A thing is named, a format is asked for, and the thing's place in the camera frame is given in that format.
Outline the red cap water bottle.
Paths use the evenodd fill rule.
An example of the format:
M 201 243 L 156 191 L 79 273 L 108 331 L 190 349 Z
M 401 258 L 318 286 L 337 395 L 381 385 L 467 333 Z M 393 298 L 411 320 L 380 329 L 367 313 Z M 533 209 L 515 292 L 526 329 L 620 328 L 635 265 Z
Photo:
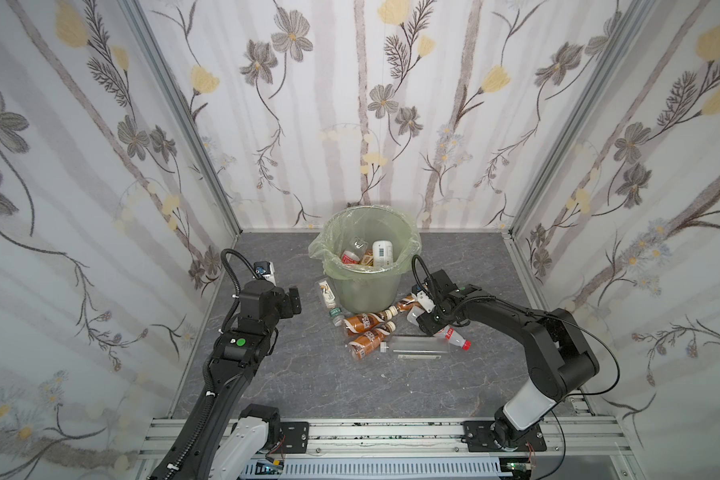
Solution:
M 425 313 L 426 311 L 421 306 L 414 305 L 413 308 L 408 312 L 406 319 L 411 324 L 419 325 L 418 321 Z M 450 345 L 454 345 L 464 351 L 468 351 L 471 348 L 471 342 L 469 340 L 466 340 L 459 332 L 457 332 L 451 326 L 446 326 L 440 329 L 433 334 L 433 337 L 447 341 Z

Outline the clear square bottle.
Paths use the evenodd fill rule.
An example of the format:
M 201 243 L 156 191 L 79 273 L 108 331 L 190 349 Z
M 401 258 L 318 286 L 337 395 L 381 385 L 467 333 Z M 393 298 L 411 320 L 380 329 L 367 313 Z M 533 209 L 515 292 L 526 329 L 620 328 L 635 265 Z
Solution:
M 401 360 L 439 360 L 450 354 L 450 346 L 434 337 L 391 336 L 379 351 Z

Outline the clear bottle with crane label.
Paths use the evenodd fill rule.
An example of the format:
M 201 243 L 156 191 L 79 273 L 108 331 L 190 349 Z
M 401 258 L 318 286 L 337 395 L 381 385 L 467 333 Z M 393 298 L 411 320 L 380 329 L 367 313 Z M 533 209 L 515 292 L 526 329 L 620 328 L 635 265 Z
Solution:
M 332 323 L 335 326 L 341 326 L 344 322 L 345 317 L 339 301 L 335 296 L 328 279 L 319 280 L 318 287 L 320 290 L 321 298 L 323 300 L 323 304 L 328 310 L 328 314 Z

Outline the white label clear bottle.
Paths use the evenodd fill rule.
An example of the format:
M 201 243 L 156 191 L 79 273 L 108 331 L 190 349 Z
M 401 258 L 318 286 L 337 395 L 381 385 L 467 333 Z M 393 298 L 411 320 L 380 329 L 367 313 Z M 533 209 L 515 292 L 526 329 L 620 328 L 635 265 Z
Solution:
M 377 240 L 372 244 L 373 266 L 386 268 L 394 263 L 393 244 L 389 240 Z

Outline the small bottle pink label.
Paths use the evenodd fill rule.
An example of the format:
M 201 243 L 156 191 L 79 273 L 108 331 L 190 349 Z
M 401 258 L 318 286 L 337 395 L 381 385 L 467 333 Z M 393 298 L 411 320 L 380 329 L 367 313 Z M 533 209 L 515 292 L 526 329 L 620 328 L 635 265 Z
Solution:
M 340 258 L 346 265 L 359 265 L 363 255 L 368 250 L 368 243 L 361 237 L 353 237 L 344 248 Z

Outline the yellow tea bottle red label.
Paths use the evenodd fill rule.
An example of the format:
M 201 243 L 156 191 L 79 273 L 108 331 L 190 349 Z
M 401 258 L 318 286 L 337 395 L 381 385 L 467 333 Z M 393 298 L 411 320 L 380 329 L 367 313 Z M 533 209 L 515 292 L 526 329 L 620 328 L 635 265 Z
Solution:
M 370 250 L 363 255 L 363 257 L 360 261 L 360 265 L 361 266 L 372 266 L 373 262 L 374 262 L 373 251 Z

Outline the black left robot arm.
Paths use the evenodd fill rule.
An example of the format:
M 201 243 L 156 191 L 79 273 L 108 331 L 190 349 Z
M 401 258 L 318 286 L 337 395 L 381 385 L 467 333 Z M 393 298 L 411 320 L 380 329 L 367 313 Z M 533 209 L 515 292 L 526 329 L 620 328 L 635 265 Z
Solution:
M 274 350 L 278 323 L 302 311 L 296 287 L 276 286 L 238 251 L 222 250 L 220 261 L 235 288 L 233 304 L 204 363 L 203 393 L 151 479 L 209 477 L 232 410 Z

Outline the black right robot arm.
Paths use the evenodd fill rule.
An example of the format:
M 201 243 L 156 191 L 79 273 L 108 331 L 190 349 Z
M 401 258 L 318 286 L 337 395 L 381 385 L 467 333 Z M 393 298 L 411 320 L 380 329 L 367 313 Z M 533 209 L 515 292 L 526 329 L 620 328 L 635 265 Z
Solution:
M 598 393 L 610 392 L 621 380 L 614 352 L 580 326 L 570 312 L 526 308 L 475 285 L 459 287 L 445 271 L 430 272 L 419 255 L 411 260 L 411 272 L 414 291 L 425 297 L 425 312 L 417 319 L 423 333 L 432 336 L 448 327 L 477 323 L 512 338 L 524 351 L 528 380 L 496 411 L 491 422 L 465 431 L 468 445 L 515 451 L 538 435 L 540 421 L 600 373 L 590 340 L 605 348 L 616 369 L 613 383 Z

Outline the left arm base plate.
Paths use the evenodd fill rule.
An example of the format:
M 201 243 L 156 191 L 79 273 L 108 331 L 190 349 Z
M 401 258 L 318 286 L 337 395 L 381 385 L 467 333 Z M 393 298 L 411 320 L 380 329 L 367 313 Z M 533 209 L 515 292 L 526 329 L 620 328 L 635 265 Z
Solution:
M 310 424 L 304 421 L 284 422 L 278 427 L 268 455 L 305 454 L 308 448 Z

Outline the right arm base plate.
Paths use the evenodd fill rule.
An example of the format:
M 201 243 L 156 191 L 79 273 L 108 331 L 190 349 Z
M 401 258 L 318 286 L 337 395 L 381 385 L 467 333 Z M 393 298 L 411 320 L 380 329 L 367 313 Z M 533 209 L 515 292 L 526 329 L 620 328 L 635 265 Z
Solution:
M 472 453 L 478 452 L 545 452 L 547 445 L 541 429 L 534 425 L 516 430 L 508 421 L 464 421 L 462 442 Z

